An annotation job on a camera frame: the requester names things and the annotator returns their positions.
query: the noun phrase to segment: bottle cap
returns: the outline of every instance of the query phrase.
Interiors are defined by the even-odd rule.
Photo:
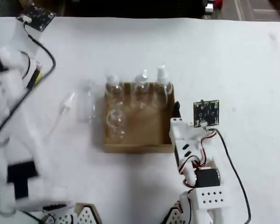
[[[158,68],[158,83],[162,85],[167,85],[169,83],[169,75],[164,65]]]
[[[137,75],[135,78],[135,83],[137,86],[142,86],[147,82],[147,70],[144,69],[141,74]]]
[[[111,86],[119,85],[119,77],[115,74],[108,75],[107,83]]]

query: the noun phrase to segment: plastic bottle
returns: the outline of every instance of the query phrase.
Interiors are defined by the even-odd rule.
[[[107,76],[106,96],[110,107],[119,107],[124,101],[124,86],[117,75]]]
[[[93,81],[85,80],[77,91],[77,116],[82,122],[92,122],[97,115],[94,86]]]
[[[154,95],[152,104],[156,108],[165,108],[168,105],[168,97],[172,93],[172,83],[165,66],[158,68],[158,79],[154,83]]]
[[[148,101],[149,83],[147,82],[147,70],[136,76],[131,84],[131,107],[144,108]]]
[[[107,114],[108,137],[113,142],[120,142],[126,134],[126,116],[120,109],[112,109]]]

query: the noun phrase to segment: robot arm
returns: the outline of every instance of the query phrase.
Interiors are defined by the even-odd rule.
[[[217,135],[216,129],[209,130],[185,122],[179,113],[179,103],[175,104],[169,135],[178,171],[185,176],[183,184],[190,188],[179,200],[181,217],[186,224],[233,223],[226,177],[220,175],[222,162],[204,150],[204,145]]]
[[[27,92],[21,57],[20,52],[0,49],[0,125]],[[33,211],[70,203],[68,189],[51,181],[46,145],[31,123],[25,104],[7,124],[0,132],[0,204],[6,210]]]

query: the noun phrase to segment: circuit board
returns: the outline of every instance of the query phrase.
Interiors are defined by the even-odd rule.
[[[23,21],[23,15],[28,16],[32,19],[31,23],[28,23],[27,26],[30,26],[40,32],[44,31],[45,28],[50,24],[50,22],[56,16],[56,13],[52,13],[47,9],[38,7],[34,3],[28,5],[28,7],[17,17],[17,20]]]
[[[219,100],[195,102],[194,127],[206,127],[219,124]]]

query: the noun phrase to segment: white table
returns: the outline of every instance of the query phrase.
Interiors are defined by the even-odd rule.
[[[23,37],[15,19],[0,18],[0,46],[12,42],[34,53]],[[192,121],[194,101],[220,100],[218,128],[247,191],[251,223],[280,224],[280,23],[55,18],[40,40],[57,68],[26,103],[38,103],[35,117],[44,130],[84,78],[103,85],[108,71],[131,81],[148,69],[154,81],[157,66],[165,64],[184,119]],[[42,50],[35,57],[51,65]],[[105,224],[160,223],[186,190],[174,155],[105,154],[102,138],[101,126],[89,128],[74,111],[68,115],[48,151],[56,181],[72,187],[77,202],[94,203]],[[207,150],[225,156],[219,139]],[[244,197],[227,159],[225,165],[233,223],[242,224]]]

